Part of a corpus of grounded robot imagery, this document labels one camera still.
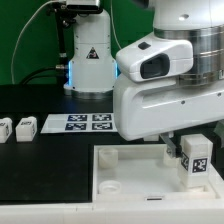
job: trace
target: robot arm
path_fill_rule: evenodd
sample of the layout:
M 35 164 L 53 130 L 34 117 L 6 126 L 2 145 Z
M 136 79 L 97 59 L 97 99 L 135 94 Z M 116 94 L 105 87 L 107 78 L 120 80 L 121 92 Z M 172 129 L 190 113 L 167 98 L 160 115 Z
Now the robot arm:
M 223 0 L 134 0 L 154 32 L 117 54 L 118 132 L 134 140 L 224 118 Z

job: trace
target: black table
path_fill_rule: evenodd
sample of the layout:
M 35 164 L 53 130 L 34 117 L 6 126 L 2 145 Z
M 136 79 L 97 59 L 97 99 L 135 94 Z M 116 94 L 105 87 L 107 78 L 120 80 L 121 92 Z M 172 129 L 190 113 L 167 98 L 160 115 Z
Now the black table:
M 10 117 L 14 126 L 7 143 L 0 144 L 0 204 L 91 202 L 94 145 L 143 141 L 126 142 L 109 132 L 41 135 L 40 131 L 48 114 L 111 112 L 112 99 L 74 99 L 56 85 L 0 86 L 0 118 Z M 37 118 L 38 133 L 33 142 L 17 143 L 15 127 L 29 116 Z M 175 133 L 176 140 L 189 133 L 214 139 L 213 128 L 208 124 L 181 130 Z M 222 176 L 223 161 L 223 151 L 215 152 L 213 164 Z

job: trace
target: black and white sign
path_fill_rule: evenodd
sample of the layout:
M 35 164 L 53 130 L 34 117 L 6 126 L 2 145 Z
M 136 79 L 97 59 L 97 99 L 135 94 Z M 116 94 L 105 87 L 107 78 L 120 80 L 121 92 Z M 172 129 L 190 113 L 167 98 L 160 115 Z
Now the black and white sign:
M 87 121 L 87 115 L 69 115 L 68 116 L 68 121 L 74 121 L 74 122 L 82 122 L 82 121 Z
M 94 114 L 93 121 L 112 121 L 111 114 Z
M 181 165 L 188 171 L 188 169 L 189 169 L 189 158 L 185 153 L 182 153 Z
M 49 114 L 42 134 L 79 132 L 117 132 L 112 113 Z
M 208 158 L 193 160 L 193 173 L 201 173 L 207 171 Z
M 65 127 L 66 131 L 86 130 L 85 123 L 67 123 Z
M 93 131 L 102 131 L 102 130 L 113 130 L 112 123 L 93 123 L 92 124 Z

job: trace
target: white robot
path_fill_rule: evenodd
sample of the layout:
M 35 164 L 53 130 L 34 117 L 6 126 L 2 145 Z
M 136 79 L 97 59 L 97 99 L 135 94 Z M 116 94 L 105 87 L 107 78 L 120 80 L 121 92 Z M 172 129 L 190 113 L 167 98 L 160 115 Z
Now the white robot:
M 224 1 L 134 1 L 155 10 L 154 32 L 117 54 L 121 136 L 134 140 L 223 119 Z
M 100 0 L 67 0 L 66 6 L 78 15 L 74 25 L 75 55 L 69 62 L 69 81 L 64 88 L 78 98 L 108 97 L 117 76 L 117 64 L 111 56 L 110 17 L 99 10 Z

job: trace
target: white cube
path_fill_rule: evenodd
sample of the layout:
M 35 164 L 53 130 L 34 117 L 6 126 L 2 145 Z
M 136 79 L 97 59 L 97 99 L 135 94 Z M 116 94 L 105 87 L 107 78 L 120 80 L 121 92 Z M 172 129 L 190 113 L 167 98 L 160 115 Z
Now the white cube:
M 30 142 L 37 132 L 37 119 L 35 117 L 22 118 L 16 127 L 16 140 Z
M 213 144 L 202 134 L 181 138 L 182 158 L 178 176 L 187 188 L 204 186 L 208 182 Z
M 12 120 L 10 118 L 0 119 L 0 143 L 5 143 L 12 133 Z

